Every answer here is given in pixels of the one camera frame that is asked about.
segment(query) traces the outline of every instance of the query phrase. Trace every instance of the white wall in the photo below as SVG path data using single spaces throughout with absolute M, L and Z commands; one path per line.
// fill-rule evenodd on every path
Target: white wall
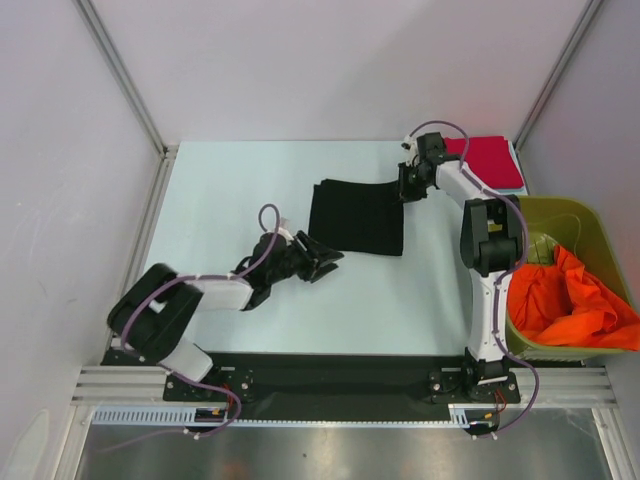
M 640 304 L 640 2 L 610 0 L 525 145 L 535 193 L 600 214 Z M 640 458 L 640 354 L 606 360 Z
M 71 1 L 2 2 L 0 65 L 0 470 L 45 408 L 42 475 L 158 158 Z
M 586 0 L 95 0 L 164 139 L 513 137 Z

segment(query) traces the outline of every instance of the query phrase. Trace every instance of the cable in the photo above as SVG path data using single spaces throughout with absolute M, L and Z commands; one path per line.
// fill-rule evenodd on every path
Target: cable
M 524 264 L 527 262 L 527 256 L 528 256 L 528 250 L 529 250 L 529 229 L 527 228 L 527 221 L 524 218 L 524 215 L 522 215 L 522 212 L 520 211 L 520 209 L 518 207 L 515 206 L 515 204 L 509 200 L 507 197 L 505 197 L 504 195 L 500 195 L 498 192 L 488 188 L 488 187 L 484 187 L 482 184 L 480 184 L 473 175 L 469 174 L 469 172 L 467 172 L 463 167 L 465 165 L 465 161 L 466 161 L 466 156 L 467 156 L 467 152 L 469 151 L 469 147 L 471 145 L 471 141 L 469 139 L 469 135 L 467 135 L 467 132 L 465 132 L 461 127 L 459 127 L 458 125 L 451 123 L 451 122 L 447 122 L 445 120 L 430 120 L 428 122 L 424 122 L 421 123 L 420 125 L 418 125 L 416 128 L 413 129 L 413 131 L 409 134 L 410 137 L 412 137 L 413 135 L 415 135 L 416 132 L 418 132 L 418 130 L 421 130 L 422 128 L 428 126 L 428 125 L 435 125 L 435 124 L 441 124 L 441 125 L 447 125 L 451 128 L 454 128 L 455 130 L 457 130 L 458 132 L 460 132 L 460 134 L 464 137 L 465 139 L 465 146 L 464 146 L 464 150 L 462 151 L 462 155 L 460 156 L 460 173 L 462 173 L 462 175 L 469 180 L 473 186 L 475 186 L 478 190 L 480 190 L 482 193 L 493 197 L 493 198 L 497 198 L 501 201 L 503 201 L 509 208 L 511 208 L 511 210 L 513 210 L 513 212 L 515 213 L 515 215 L 518 217 L 518 221 L 520 222 L 520 226 L 522 227 L 522 234 L 523 234 L 523 248 L 522 248 L 522 256 L 520 257 L 520 259 L 518 260 L 518 262 L 516 262 L 516 264 L 509 269 L 508 271 L 504 272 L 502 275 L 500 275 L 498 277 L 498 279 L 496 280 L 496 282 L 494 283 L 494 288 L 495 288 L 495 297 L 493 300 L 493 325 L 492 325 L 492 332 L 493 333 L 493 337 L 496 340 L 496 345 L 498 345 L 498 348 L 502 351 L 502 353 L 511 361 L 522 365 L 523 367 L 528 368 L 529 370 L 531 370 L 531 373 L 533 374 L 533 378 L 535 380 L 534 382 L 534 387 L 533 387 L 533 393 L 531 394 L 531 398 L 529 399 L 529 403 L 527 404 L 527 406 L 524 408 L 524 410 L 522 410 L 522 412 L 520 412 L 520 415 L 518 415 L 514 420 L 511 421 L 511 423 L 508 423 L 507 425 L 505 425 L 504 427 L 500 428 L 498 431 L 504 431 L 504 430 L 508 430 L 510 428 L 512 428 L 513 426 L 515 426 L 516 424 L 518 424 L 520 421 L 522 421 L 522 419 L 531 411 L 531 409 L 533 408 L 533 404 L 536 402 L 536 399 L 538 398 L 538 392 L 540 391 L 540 375 L 538 374 L 538 371 L 535 369 L 535 367 L 533 365 L 531 365 L 530 363 L 521 360 L 520 358 L 516 357 L 515 355 L 513 355 L 511 352 L 509 352 L 509 349 L 502 343 L 502 340 L 500 340 L 500 331 L 498 328 L 498 318 L 499 318 L 499 304 L 500 304 L 500 288 L 502 286 L 502 280 L 504 279 L 504 277 L 506 277 L 507 275 L 513 274 L 516 271 L 518 271 L 518 269 L 522 268 L 522 266 L 524 266 Z M 481 438 L 490 438 L 491 435 L 485 435 Z
M 469 147 L 471 146 L 471 141 L 469 140 L 469 135 L 467 135 L 467 132 L 465 132 L 455 123 L 447 122 L 446 120 L 429 120 L 428 122 L 421 123 L 416 128 L 414 128 L 409 136 L 413 137 L 419 130 L 422 130 L 424 127 L 428 127 L 429 125 L 446 125 L 447 127 L 451 127 L 454 130 L 457 130 L 460 135 L 464 137 L 464 148 L 462 149 L 462 154 L 460 155 L 460 170 L 462 170 L 462 166 L 467 161 L 467 153 L 469 152 Z
M 260 209 L 260 212 L 258 212 L 258 223 L 262 228 L 264 228 L 264 224 L 262 223 L 262 214 L 267 208 L 271 208 L 276 214 L 276 224 L 274 227 L 274 232 L 277 232 L 278 229 L 280 228 L 280 211 L 278 210 L 278 207 L 276 207 L 272 203 L 267 203 L 266 205 L 262 206 L 262 208 Z M 153 302 L 156 298 L 158 298 L 159 295 L 163 294 L 174 285 L 177 285 L 178 283 L 182 283 L 182 282 L 193 282 L 196 280 L 205 280 L 205 281 L 238 280 L 238 279 L 244 278 L 249 273 L 251 273 L 256 268 L 258 268 L 262 264 L 262 262 L 266 260 L 266 258 L 271 253 L 271 250 L 273 250 L 273 246 L 275 245 L 277 239 L 278 239 L 278 235 L 272 235 L 269 241 L 269 245 L 267 245 L 267 248 L 262 254 L 262 256 L 255 263 L 253 263 L 252 265 L 250 265 L 249 267 L 247 267 L 245 270 L 243 270 L 238 274 L 235 274 L 235 275 L 214 275 L 214 274 L 182 275 L 174 278 L 173 280 L 168 281 L 167 283 L 165 283 L 164 285 L 156 289 L 140 305 L 138 305 L 138 308 L 136 308 L 133 311 L 133 313 L 131 314 L 131 317 L 129 317 L 129 320 L 127 320 L 127 323 L 122 329 L 122 334 L 120 335 L 120 342 L 122 343 L 122 349 L 126 351 L 127 340 L 129 339 L 129 334 L 131 333 L 131 327 L 133 327 L 133 324 L 135 323 L 135 321 L 138 319 L 138 317 L 144 311 L 144 309 L 147 308 L 151 304 L 151 302 Z
M 260 224 L 260 227 L 263 229 L 263 231 L 266 232 L 267 230 L 265 229 L 264 224 L 262 222 L 262 215 L 263 215 L 263 213 L 265 212 L 265 210 L 267 208 L 272 209 L 274 211 L 275 215 L 276 215 L 276 222 L 275 222 L 275 227 L 274 227 L 273 231 L 277 232 L 278 229 L 280 228 L 280 211 L 278 210 L 278 207 L 276 207 L 272 203 L 267 203 L 266 205 L 262 206 L 262 208 L 258 212 L 258 223 Z M 138 307 L 131 314 L 131 317 L 129 317 L 129 320 L 127 320 L 127 323 L 125 324 L 124 328 L 122 329 L 122 334 L 120 335 L 120 342 L 122 344 L 123 351 L 125 353 L 130 353 L 131 352 L 130 350 L 127 350 L 127 348 L 126 348 L 127 340 L 129 339 L 129 334 L 131 332 L 131 328 L 133 327 L 133 324 L 138 319 L 140 314 L 144 311 L 144 309 L 147 308 L 151 304 L 151 302 L 153 300 L 155 300 L 159 295 L 161 295 L 162 293 L 166 292 L 167 290 L 169 290 L 174 285 L 177 285 L 178 283 L 181 283 L 181 282 L 192 282 L 192 281 L 195 281 L 195 280 L 204 280 L 204 281 L 229 280 L 229 279 L 237 280 L 237 279 L 244 278 L 249 273 L 251 273 L 256 268 L 258 268 L 266 260 L 266 258 L 269 256 L 269 254 L 273 250 L 273 247 L 274 247 L 274 245 L 276 243 L 277 237 L 278 237 L 278 235 L 274 233 L 271 236 L 271 239 L 269 241 L 269 244 L 267 245 L 266 250 L 260 256 L 260 258 L 258 258 L 258 260 L 255 263 L 251 264 L 245 270 L 243 270 L 242 272 L 240 272 L 238 274 L 235 274 L 235 275 L 214 275 L 214 274 L 182 275 L 182 276 L 178 276 L 178 277 L 174 278 L 173 280 L 170 280 L 169 282 L 165 283 L 161 287 L 157 288 L 140 305 L 138 305 Z M 196 388 L 202 388 L 204 390 L 210 390 L 212 392 L 223 393 L 224 395 L 227 396 L 228 399 L 231 398 L 236 403 L 236 410 L 235 410 L 235 412 L 234 412 L 234 414 L 233 414 L 233 416 L 231 418 L 228 418 L 224 423 L 222 423 L 221 425 L 215 427 L 210 432 L 196 433 L 193 436 L 194 439 L 197 440 L 198 438 L 211 437 L 211 436 L 215 435 L 216 433 L 222 432 L 229 425 L 231 425 L 233 422 L 235 422 L 238 419 L 238 417 L 240 417 L 240 413 L 242 412 L 242 402 L 240 401 L 240 397 L 238 397 L 230 389 L 223 388 L 223 387 L 216 387 L 214 385 L 207 385 L 207 384 L 204 384 L 204 383 L 196 382 L 194 380 L 191 380 L 191 379 L 185 377 L 184 375 L 182 375 L 180 373 L 176 373 L 176 372 L 171 371 L 169 368 L 165 367 L 162 364 L 159 364 L 159 366 L 164 368 L 165 370 L 167 370 L 167 372 L 173 374 L 173 376 L 175 376 L 176 378 L 178 378 L 179 380 L 181 380 L 184 383 L 187 383 L 187 384 L 189 384 L 189 385 L 191 385 L 193 387 L 196 387 Z M 231 405 L 232 405 L 231 402 L 229 402 L 229 408 L 227 409 L 227 415 L 229 414 L 229 410 L 231 408 Z M 152 432 L 150 434 L 142 435 L 141 437 L 137 437 L 137 438 L 134 438 L 132 440 L 128 440 L 126 442 L 120 443 L 118 445 L 113 445 L 111 447 L 100 449 L 100 450 L 98 450 L 98 452 L 100 452 L 100 453 L 112 452 L 114 450 L 118 450 L 120 448 L 132 445 L 132 444 L 137 443 L 139 441 L 146 440 L 148 438 L 152 438 L 152 437 L 155 437 L 155 436 L 163 435 L 165 433 L 178 433 L 178 432 L 181 432 L 181 431 L 183 431 L 183 430 L 165 429 L 165 430 L 160 430 L 160 431 L 157 431 L 157 432 Z

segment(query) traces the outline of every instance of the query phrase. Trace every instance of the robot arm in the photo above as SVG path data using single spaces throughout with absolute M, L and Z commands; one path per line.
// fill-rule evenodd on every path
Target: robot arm
M 302 231 L 292 235 L 285 220 L 277 233 L 264 233 L 253 253 L 228 276 L 178 276 L 167 265 L 153 265 L 111 310 L 107 323 L 121 337 L 130 324 L 125 343 L 141 358 L 199 382 L 213 364 L 209 355 L 183 336 L 196 309 L 252 310 L 269 298 L 275 283 L 294 275 L 314 283 L 337 269 L 336 262 L 343 256 Z M 146 307 L 132 323 L 134 312 L 143 304 Z
M 471 335 L 465 352 L 470 386 L 502 382 L 508 365 L 506 302 L 511 273 L 522 256 L 522 227 L 504 197 L 489 189 L 457 155 L 446 152 L 439 133 L 407 139 L 409 160 L 399 165 L 399 196 L 403 202 L 427 197 L 427 188 L 446 192 L 463 209 L 460 255 L 473 286 Z M 509 200 L 516 206 L 515 196 Z

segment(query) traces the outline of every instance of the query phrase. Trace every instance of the black mounting plate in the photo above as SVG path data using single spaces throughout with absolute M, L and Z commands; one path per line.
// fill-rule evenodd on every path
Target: black mounting plate
M 436 404 L 495 404 L 495 392 L 497 390 L 500 390 L 507 403 L 517 404 L 521 400 L 518 382 L 513 372 L 509 372 L 507 379 L 503 382 L 479 385 L 467 390 L 461 371 L 432 371 L 429 373 L 429 389 L 431 390 L 431 402 Z

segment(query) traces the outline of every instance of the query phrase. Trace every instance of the metal floor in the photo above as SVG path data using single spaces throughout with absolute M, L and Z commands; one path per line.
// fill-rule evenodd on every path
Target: metal floor
M 92 426 L 76 480 L 612 478 L 591 410 L 533 411 L 498 441 L 458 429 L 237 427 L 97 452 L 150 431 Z

